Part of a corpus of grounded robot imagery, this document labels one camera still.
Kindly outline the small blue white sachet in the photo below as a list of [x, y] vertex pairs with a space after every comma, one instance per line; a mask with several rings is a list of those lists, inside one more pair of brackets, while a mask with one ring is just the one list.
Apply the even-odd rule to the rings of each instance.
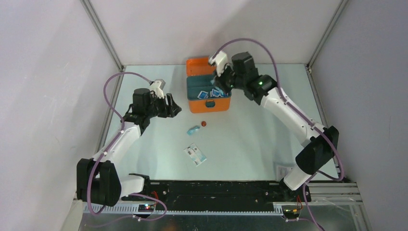
[[221, 96], [221, 93], [217, 89], [212, 89], [210, 91], [210, 97], [211, 98], [217, 98], [217, 97], [220, 97], [220, 96]]

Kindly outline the blue white alcohol pad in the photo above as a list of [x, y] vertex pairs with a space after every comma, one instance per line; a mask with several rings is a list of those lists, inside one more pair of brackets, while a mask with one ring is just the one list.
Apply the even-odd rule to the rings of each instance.
[[208, 97], [209, 97], [208, 92], [203, 90], [200, 91], [200, 93], [197, 96], [198, 99], [207, 99]]

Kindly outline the orange medicine box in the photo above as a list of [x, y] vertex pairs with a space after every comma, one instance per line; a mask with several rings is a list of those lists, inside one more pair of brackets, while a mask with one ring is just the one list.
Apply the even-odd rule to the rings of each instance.
[[[206, 57], [190, 58], [186, 61], [186, 74], [189, 76], [212, 75], [215, 67], [210, 66]], [[210, 113], [226, 111], [230, 107], [229, 98], [205, 99], [189, 101], [189, 108], [192, 113]]]

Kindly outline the teal divided tray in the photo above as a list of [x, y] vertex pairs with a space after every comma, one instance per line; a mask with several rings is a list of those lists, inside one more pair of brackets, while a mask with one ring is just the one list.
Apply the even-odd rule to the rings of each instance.
[[188, 100], [191, 100], [191, 101], [200, 100], [197, 98], [197, 96], [202, 90], [208, 92], [209, 97], [207, 99], [222, 98], [222, 97], [217, 97], [217, 98], [210, 97], [210, 91], [212, 89], [217, 89], [213, 85], [212, 75], [189, 76], [186, 79], [186, 85], [187, 85], [187, 99]]

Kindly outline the teal wrapper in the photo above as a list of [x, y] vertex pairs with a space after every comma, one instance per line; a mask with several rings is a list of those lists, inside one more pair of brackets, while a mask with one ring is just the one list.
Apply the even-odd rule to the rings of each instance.
[[200, 128], [201, 128], [200, 126], [191, 127], [190, 129], [187, 130], [187, 134], [191, 136], [192, 134], [196, 133]]

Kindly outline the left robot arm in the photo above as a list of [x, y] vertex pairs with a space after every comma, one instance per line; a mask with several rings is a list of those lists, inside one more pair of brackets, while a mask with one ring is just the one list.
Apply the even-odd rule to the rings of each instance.
[[118, 174], [119, 164], [154, 117], [173, 118], [182, 108], [172, 94], [161, 89], [134, 90], [132, 103], [121, 118], [120, 128], [108, 144], [92, 158], [79, 160], [76, 168], [76, 195], [83, 202], [114, 206], [122, 197], [134, 194], [140, 200], [151, 197], [149, 177], [137, 173]]

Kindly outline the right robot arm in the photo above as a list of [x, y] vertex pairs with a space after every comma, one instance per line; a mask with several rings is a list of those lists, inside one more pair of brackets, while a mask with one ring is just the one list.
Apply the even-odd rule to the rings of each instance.
[[250, 53], [238, 53], [229, 60], [227, 54], [220, 51], [210, 56], [208, 63], [215, 67], [214, 86], [224, 93], [243, 90], [249, 100], [276, 116], [302, 145], [295, 167], [281, 180], [280, 196], [285, 201], [294, 200], [299, 188], [334, 157], [339, 131], [307, 117], [273, 77], [259, 74]]

